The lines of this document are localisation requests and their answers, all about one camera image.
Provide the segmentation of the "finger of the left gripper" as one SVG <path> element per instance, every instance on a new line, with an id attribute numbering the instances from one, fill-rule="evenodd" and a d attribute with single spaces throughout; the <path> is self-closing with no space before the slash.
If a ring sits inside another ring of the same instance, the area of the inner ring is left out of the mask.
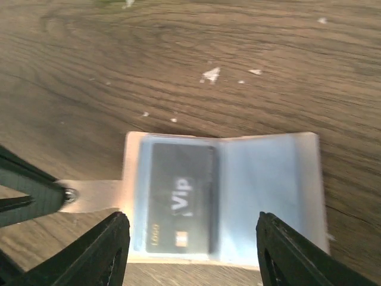
<path id="1" fill-rule="evenodd" d="M 1 147 L 1 185 L 25 194 L 1 200 L 1 222 L 24 222 L 59 211 L 65 188 L 57 179 Z"/>

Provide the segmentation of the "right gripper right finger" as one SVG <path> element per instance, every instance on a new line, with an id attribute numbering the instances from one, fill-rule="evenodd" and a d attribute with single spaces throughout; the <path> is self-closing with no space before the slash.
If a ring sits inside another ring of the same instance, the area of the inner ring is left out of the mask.
<path id="1" fill-rule="evenodd" d="M 260 273 L 265 286 L 376 285 L 325 253 L 272 213 L 256 226 Z"/>

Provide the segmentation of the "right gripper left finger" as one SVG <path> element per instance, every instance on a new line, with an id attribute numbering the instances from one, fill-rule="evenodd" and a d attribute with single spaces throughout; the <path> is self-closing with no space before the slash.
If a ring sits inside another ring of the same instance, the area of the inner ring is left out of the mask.
<path id="1" fill-rule="evenodd" d="M 23 278 L 24 285 L 122 285 L 129 221 L 114 212 Z"/>

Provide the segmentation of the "pink leather card holder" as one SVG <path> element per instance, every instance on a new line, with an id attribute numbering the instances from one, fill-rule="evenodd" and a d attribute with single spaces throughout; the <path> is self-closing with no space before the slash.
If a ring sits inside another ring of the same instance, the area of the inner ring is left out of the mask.
<path id="1" fill-rule="evenodd" d="M 148 253 L 149 182 L 154 143 L 209 145 L 216 149 L 210 249 L 207 255 Z M 130 222 L 130 263 L 207 264 L 258 269 L 261 212 L 272 213 L 329 251 L 319 138 L 312 132 L 206 138 L 129 132 L 122 179 L 61 180 L 70 193 L 66 213 L 117 208 Z"/>

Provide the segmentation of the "black VIP card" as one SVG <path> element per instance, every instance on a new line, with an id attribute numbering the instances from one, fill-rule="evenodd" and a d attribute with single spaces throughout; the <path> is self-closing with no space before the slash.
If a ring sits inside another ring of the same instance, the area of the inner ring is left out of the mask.
<path id="1" fill-rule="evenodd" d="M 145 249 L 155 254 L 207 255 L 216 149 L 154 143 Z"/>

